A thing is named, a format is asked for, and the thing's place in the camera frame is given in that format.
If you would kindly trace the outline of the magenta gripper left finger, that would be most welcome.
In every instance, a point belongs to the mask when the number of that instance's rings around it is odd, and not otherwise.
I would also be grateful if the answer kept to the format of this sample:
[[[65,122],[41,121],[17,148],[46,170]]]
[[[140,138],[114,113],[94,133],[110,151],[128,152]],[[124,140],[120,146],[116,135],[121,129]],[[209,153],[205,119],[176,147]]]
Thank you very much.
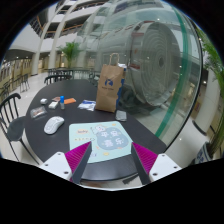
[[[92,143],[84,143],[65,154],[66,160],[72,171],[71,181],[79,184],[81,177],[92,152]]]

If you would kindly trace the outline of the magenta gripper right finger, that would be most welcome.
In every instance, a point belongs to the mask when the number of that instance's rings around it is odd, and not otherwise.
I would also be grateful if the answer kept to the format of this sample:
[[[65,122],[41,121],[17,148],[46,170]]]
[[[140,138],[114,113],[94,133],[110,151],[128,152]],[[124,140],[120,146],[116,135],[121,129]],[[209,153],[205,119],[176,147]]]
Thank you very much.
[[[152,169],[158,155],[137,143],[132,143],[131,155],[133,157],[141,183],[143,185],[149,184],[149,172]]]

